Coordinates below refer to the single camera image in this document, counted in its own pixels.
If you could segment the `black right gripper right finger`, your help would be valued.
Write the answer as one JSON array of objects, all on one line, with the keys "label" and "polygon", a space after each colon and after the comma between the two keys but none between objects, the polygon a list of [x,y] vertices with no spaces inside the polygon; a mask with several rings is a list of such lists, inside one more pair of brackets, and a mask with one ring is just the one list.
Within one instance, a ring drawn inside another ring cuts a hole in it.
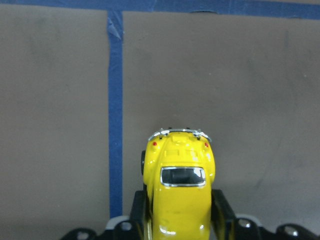
[{"label": "black right gripper right finger", "polygon": [[235,239],[236,215],[222,190],[211,191],[211,223],[217,240]]}]

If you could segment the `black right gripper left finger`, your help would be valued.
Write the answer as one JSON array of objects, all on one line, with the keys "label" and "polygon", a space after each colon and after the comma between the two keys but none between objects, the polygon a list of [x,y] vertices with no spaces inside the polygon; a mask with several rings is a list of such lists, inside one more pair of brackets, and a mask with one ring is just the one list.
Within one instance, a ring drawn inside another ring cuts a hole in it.
[{"label": "black right gripper left finger", "polygon": [[152,239],[146,190],[135,192],[129,215],[129,223],[131,224],[131,229],[128,231],[130,240]]}]

